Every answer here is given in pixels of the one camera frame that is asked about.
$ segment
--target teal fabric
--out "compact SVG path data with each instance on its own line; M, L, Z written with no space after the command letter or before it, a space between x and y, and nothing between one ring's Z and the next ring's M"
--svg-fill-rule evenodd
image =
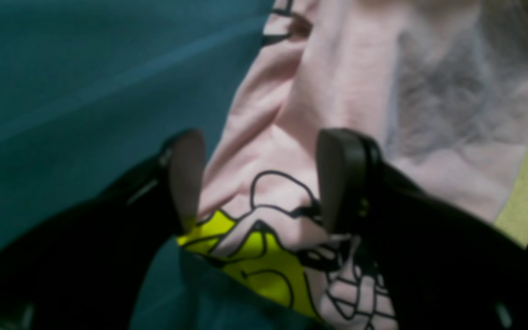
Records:
M202 129L211 153L270 8L272 0L0 0L0 248L94 196L181 129ZM170 242L132 328L311 322Z

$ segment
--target yellow graphic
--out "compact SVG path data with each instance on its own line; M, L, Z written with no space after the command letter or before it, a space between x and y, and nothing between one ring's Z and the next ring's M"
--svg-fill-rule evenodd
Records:
M178 244L188 251L224 261L222 270L257 294L319 320L308 294L303 266L284 250L274 234L252 230L241 248L230 257L209 252L237 224L222 211L197 224Z

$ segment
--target printed design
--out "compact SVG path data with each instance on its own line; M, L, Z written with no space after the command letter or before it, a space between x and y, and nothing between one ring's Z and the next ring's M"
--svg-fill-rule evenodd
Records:
M271 186L282 191L276 203L269 201ZM296 198L279 196L287 191ZM339 329L396 329L388 291L360 238L330 237L307 186L285 173L262 172L252 182L249 204L237 219L214 212L178 244L317 321Z

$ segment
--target blue cloth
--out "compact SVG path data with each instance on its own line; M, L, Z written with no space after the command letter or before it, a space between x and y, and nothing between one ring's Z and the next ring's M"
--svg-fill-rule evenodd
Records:
M0 248L94 196L181 129L201 128L211 153L271 7L271 0L0 0ZM149 272L132 328L246 322L310 325L170 242Z

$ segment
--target wrinkled cloth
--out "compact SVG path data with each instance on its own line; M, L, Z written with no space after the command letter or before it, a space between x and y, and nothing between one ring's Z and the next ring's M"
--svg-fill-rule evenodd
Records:
M328 127L369 134L432 196L492 222L528 146L528 0L277 0L236 93L179 244L335 328L395 329L360 238L320 225Z

